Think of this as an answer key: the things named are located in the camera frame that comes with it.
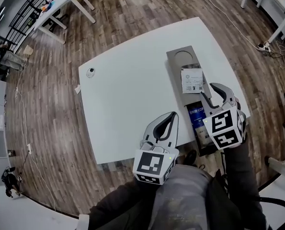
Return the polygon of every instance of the electrical outlet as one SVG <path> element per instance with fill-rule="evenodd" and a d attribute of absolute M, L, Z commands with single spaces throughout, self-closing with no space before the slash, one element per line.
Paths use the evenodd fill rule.
<path fill-rule="evenodd" d="M 29 154 L 32 154 L 32 146 L 31 144 L 27 144 Z"/>

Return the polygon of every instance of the paper scrap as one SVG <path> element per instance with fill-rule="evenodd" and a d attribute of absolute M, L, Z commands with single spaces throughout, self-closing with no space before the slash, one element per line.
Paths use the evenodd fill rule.
<path fill-rule="evenodd" d="M 79 94 L 79 93 L 80 93 L 80 85 L 78 85 L 78 86 L 75 88 L 75 92 L 76 92 L 76 94 Z"/>
<path fill-rule="evenodd" d="M 200 93 L 203 92 L 203 70 L 201 68 L 182 69 L 182 92 Z"/>

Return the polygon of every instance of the metal railing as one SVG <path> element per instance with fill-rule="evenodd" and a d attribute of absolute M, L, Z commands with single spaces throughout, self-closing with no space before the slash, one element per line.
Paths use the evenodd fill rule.
<path fill-rule="evenodd" d="M 4 39 L 4 43 L 7 41 L 10 44 L 10 50 L 14 50 L 20 40 L 26 36 L 26 32 L 38 19 L 41 12 L 40 8 L 45 3 L 45 0 L 27 0 L 17 12 L 9 25 L 11 29 L 6 38 L 0 36 L 0 39 Z"/>

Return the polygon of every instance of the black chair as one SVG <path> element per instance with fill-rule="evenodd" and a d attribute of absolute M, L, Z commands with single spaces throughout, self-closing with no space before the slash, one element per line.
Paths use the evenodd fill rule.
<path fill-rule="evenodd" d="M 53 16 L 58 19 L 59 21 L 61 21 L 63 18 L 65 17 L 68 17 L 67 14 L 64 14 L 63 16 L 61 16 L 60 18 L 57 18 L 57 16 L 60 14 L 60 9 L 57 10 L 55 13 L 53 13 Z M 50 19 L 48 19 L 42 26 L 46 26 L 46 25 L 51 25 L 51 27 L 48 29 L 50 32 L 53 32 L 53 30 L 55 29 L 56 27 L 56 23 Z"/>

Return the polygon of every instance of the gray pants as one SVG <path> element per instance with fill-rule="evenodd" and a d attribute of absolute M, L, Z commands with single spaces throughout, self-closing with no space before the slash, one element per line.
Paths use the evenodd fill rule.
<path fill-rule="evenodd" d="M 16 70 L 22 70 L 23 66 L 25 65 L 25 60 L 13 52 L 6 51 L 6 54 L 3 56 L 0 63 Z"/>

